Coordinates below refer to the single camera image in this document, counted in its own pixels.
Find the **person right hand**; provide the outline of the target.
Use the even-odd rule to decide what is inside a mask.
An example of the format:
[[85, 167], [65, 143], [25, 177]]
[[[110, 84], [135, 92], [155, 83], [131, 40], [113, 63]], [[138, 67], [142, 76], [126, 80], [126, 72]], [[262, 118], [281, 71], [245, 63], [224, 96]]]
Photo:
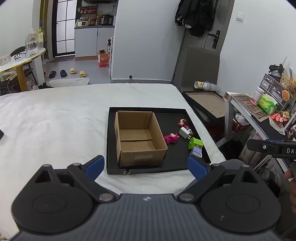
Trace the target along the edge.
[[293, 177], [293, 173], [291, 169], [285, 172], [285, 178], [291, 179], [289, 183], [289, 188], [290, 188], [290, 201], [292, 203], [292, 212], [293, 214], [296, 214], [296, 182]]

